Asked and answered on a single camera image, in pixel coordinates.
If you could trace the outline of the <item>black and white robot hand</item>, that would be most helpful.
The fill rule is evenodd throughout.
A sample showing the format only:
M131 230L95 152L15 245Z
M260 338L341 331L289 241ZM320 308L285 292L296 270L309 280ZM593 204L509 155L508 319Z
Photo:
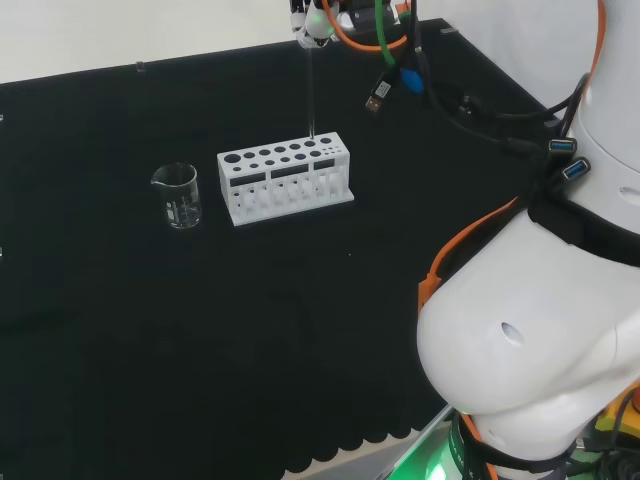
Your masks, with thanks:
M290 24L299 45L306 50L323 48L331 40L339 41L336 26L346 37L376 30L374 1L290 1Z

